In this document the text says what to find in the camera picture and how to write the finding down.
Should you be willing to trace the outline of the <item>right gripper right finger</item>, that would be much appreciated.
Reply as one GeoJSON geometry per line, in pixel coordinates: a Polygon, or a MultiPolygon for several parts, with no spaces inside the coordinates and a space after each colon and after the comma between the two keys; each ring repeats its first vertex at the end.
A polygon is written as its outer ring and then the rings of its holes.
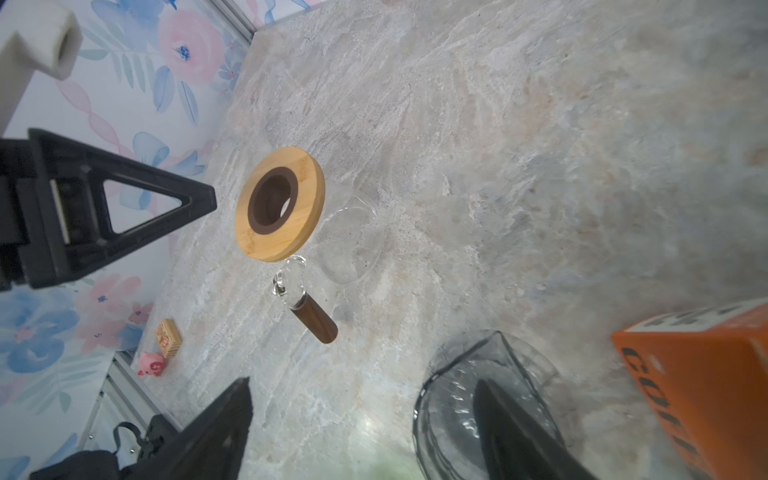
{"type": "Polygon", "coordinates": [[[494,381],[477,383],[473,409],[490,479],[594,477],[494,381]]]}

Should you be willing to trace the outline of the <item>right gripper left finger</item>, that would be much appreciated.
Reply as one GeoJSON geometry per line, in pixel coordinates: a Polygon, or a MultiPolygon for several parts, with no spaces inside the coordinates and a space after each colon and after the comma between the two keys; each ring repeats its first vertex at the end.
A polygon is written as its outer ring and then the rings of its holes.
{"type": "Polygon", "coordinates": [[[249,379],[225,389],[158,454],[123,470],[124,479],[236,479],[253,405],[249,379]]]}

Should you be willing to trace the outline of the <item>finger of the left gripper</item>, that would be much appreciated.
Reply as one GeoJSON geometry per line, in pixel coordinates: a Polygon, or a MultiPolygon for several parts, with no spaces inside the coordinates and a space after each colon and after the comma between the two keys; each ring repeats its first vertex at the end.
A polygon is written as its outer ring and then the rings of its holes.
{"type": "Polygon", "coordinates": [[[1,288],[79,280],[215,211],[204,183],[41,129],[1,142],[1,288]],[[175,198],[179,207],[116,232],[107,181],[175,198]]]}

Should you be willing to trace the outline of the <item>clear glass server wooden handle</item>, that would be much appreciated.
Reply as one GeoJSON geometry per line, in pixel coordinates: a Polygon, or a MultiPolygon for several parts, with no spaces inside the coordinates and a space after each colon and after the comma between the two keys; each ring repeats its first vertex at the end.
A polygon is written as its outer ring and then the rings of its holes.
{"type": "Polygon", "coordinates": [[[321,343],[334,342],[353,318],[347,289],[368,274],[384,249],[386,213],[358,189],[338,186],[326,197],[307,243],[280,264],[272,293],[321,343]]]}

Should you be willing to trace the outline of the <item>orange coffee filter pack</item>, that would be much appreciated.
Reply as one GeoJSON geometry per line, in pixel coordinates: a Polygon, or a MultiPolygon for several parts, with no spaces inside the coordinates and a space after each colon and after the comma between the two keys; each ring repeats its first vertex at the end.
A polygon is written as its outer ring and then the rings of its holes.
{"type": "Polygon", "coordinates": [[[766,299],[659,315],[611,340],[694,478],[766,478],[766,299]]]}

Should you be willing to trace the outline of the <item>grey glass carafe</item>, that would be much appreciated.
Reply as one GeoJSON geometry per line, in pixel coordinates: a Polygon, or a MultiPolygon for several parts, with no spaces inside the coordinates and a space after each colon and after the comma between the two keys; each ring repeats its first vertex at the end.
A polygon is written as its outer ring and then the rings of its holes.
{"type": "Polygon", "coordinates": [[[508,333],[471,330],[437,350],[415,401],[412,437],[426,478],[490,479],[473,409],[480,380],[497,383],[578,461],[579,421],[556,367],[508,333]]]}

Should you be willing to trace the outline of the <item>pink pig toy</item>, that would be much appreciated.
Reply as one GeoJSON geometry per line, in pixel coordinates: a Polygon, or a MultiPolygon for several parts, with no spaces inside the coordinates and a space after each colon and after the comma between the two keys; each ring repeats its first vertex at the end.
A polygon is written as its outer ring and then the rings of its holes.
{"type": "Polygon", "coordinates": [[[166,368],[167,359],[161,353],[144,352],[140,355],[138,363],[139,377],[159,377],[166,368]]]}

